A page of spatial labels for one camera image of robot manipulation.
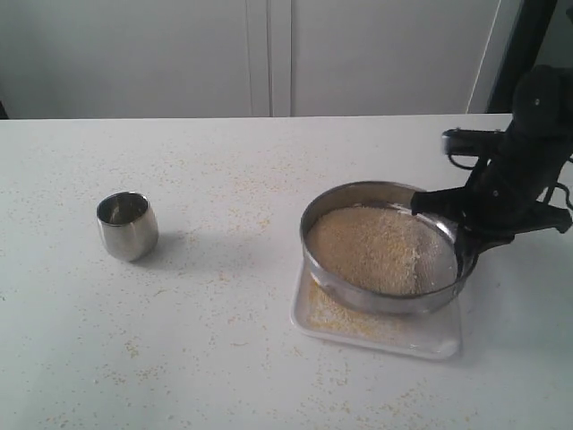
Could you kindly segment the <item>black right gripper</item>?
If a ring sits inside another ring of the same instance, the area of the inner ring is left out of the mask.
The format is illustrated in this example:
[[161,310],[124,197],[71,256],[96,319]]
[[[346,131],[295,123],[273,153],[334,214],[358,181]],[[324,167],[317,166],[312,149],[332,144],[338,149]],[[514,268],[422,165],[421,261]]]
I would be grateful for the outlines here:
[[460,233],[465,269],[515,234],[572,226],[568,211],[538,201],[572,155],[572,70],[535,66],[518,82],[511,113],[502,143],[465,187],[417,191],[410,201],[413,215],[434,214],[470,230]]

